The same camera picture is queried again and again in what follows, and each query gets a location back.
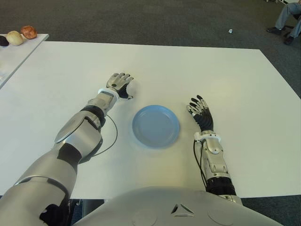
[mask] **black shoe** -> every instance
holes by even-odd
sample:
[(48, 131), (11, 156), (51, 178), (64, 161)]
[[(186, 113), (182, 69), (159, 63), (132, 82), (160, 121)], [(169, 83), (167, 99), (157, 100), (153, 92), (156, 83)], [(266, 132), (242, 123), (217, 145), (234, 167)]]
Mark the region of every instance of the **black shoe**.
[(273, 34), (281, 34), (281, 30), (279, 30), (276, 27), (271, 27), (267, 29), (267, 32), (273, 33)]
[(292, 42), (293, 42), (293, 37), (290, 36), (284, 41), (284, 44), (289, 46)]

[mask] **black cable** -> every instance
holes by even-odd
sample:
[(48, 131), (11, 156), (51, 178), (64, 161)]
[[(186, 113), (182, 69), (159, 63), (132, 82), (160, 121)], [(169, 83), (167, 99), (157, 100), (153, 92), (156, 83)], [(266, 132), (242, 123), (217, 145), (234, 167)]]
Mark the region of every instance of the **black cable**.
[(201, 146), (201, 157), (200, 157), (200, 160), (199, 160), (200, 166), (201, 166), (201, 176), (202, 176), (202, 178), (205, 180), (206, 185), (207, 185), (207, 179), (206, 179), (206, 176), (205, 176), (205, 174), (204, 174), (204, 172), (203, 172), (203, 170), (202, 170), (203, 142), (201, 142), (201, 144), (202, 144), (202, 146)]
[[(199, 163), (199, 162), (198, 162), (197, 155), (196, 155), (195, 144), (196, 144), (196, 141), (194, 140), (194, 141), (193, 141), (193, 153), (194, 153), (194, 157), (195, 157), (195, 159), (196, 159), (196, 161), (197, 161), (198, 167), (199, 167), (199, 169), (200, 169), (200, 171), (201, 171), (201, 177), (202, 177), (202, 181), (203, 181), (204, 187), (206, 188), (206, 187), (207, 187), (207, 186), (206, 186), (207, 183), (205, 183), (206, 177), (205, 177), (205, 175), (204, 175), (204, 172), (203, 172), (202, 166), (201, 166), (201, 164), (202, 164), (202, 159), (200, 159), (200, 163)], [(201, 158), (202, 158), (203, 143), (201, 142), (201, 144), (202, 144), (202, 147), (201, 147)]]
[(113, 144), (110, 145), (110, 147), (104, 149), (104, 150), (103, 150), (102, 152), (100, 152), (100, 153), (97, 153), (97, 154), (95, 154), (95, 155), (92, 155), (92, 157), (95, 157), (95, 156), (97, 156), (97, 155), (99, 155), (99, 154), (101, 154), (101, 153), (104, 153), (105, 151), (109, 150), (109, 149), (116, 143), (116, 140), (117, 140), (117, 137), (118, 137), (118, 129), (117, 129), (117, 126), (116, 126), (116, 123), (114, 122), (114, 120), (113, 120), (110, 116), (108, 116), (108, 117), (109, 117), (109, 119), (111, 119), (111, 121), (114, 123), (115, 129), (116, 129), (116, 137), (115, 137), (115, 140), (114, 140)]

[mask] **person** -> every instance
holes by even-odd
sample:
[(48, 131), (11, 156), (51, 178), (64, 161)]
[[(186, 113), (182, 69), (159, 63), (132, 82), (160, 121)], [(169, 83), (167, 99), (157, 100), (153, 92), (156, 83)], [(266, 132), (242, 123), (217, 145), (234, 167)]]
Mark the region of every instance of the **person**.
[[(301, 14), (301, 0), (296, 3), (288, 3), (286, 4), (282, 12), (280, 13), (278, 20), (276, 21), (275, 27), (268, 28), (267, 32), (273, 34), (281, 34), (281, 30), (284, 28), (284, 25), (290, 15)], [(284, 41), (284, 44), (290, 45), (295, 38), (299, 36), (301, 33), (301, 16), (298, 19), (298, 23), (292, 29), (289, 37)]]

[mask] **triangular logo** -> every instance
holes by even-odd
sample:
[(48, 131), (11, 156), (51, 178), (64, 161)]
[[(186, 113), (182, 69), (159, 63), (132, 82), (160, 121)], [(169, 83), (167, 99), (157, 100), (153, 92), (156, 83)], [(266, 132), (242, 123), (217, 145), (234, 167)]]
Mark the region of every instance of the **triangular logo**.
[(176, 204), (174, 206), (173, 211), (171, 211), (171, 214), (174, 217), (194, 217), (194, 212), (181, 203), (180, 205)]

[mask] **blue plate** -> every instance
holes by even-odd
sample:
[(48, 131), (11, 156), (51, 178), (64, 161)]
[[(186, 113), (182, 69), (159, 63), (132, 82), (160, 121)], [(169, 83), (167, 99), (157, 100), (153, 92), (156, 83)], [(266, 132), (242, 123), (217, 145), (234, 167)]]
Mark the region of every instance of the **blue plate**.
[(136, 138), (152, 148), (166, 147), (176, 141), (180, 124), (168, 108), (150, 105), (137, 112), (132, 123)]

